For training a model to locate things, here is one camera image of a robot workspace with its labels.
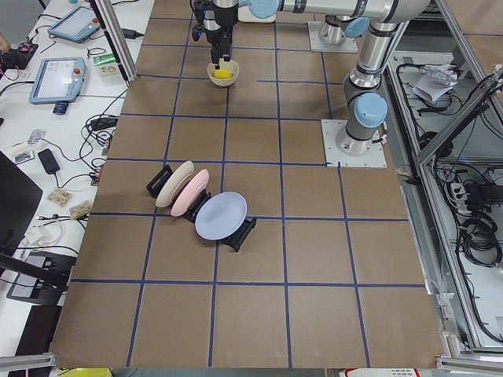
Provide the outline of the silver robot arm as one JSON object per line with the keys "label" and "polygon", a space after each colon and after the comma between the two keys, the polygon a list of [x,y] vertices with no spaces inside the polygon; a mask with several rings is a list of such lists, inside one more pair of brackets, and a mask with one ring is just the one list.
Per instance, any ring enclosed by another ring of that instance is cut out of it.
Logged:
{"label": "silver robot arm", "polygon": [[211,45],[211,63],[215,68],[231,60],[233,43],[233,27],[239,21],[239,10],[248,9],[252,16],[262,20],[275,16],[278,12],[294,14],[319,13],[325,15],[324,31],[321,38],[334,43],[334,33],[342,37],[357,38],[368,28],[370,21],[363,16],[366,1],[358,1],[353,10],[336,13],[334,10],[312,11],[307,8],[306,1],[294,1],[291,9],[286,1],[191,1],[189,3],[196,25],[192,27],[193,41],[199,41],[206,36]]}
{"label": "silver robot arm", "polygon": [[370,19],[358,62],[343,84],[349,119],[337,134],[339,150],[349,156],[367,153],[376,129],[384,122],[387,102],[376,92],[381,72],[401,24],[418,16],[427,1],[343,1],[340,13]]}

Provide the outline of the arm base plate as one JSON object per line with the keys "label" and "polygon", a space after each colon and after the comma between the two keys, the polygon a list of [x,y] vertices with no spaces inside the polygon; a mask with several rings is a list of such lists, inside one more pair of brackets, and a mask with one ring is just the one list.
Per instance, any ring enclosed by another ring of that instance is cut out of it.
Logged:
{"label": "arm base plate", "polygon": [[347,134],[346,123],[345,119],[321,121],[326,166],[386,168],[384,145],[378,131],[367,141],[356,141]]}
{"label": "arm base plate", "polygon": [[329,25],[324,21],[309,21],[307,28],[311,51],[334,53],[358,52],[355,39],[347,37],[340,27]]}

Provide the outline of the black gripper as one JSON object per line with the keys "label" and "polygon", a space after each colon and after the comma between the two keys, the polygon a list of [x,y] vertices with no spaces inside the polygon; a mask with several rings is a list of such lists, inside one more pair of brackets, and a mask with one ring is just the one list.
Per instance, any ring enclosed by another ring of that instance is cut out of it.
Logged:
{"label": "black gripper", "polygon": [[196,17],[192,39],[197,42],[202,34],[211,44],[211,62],[219,69],[220,51],[225,62],[231,60],[233,27],[238,21],[238,1],[191,1],[190,8]]}

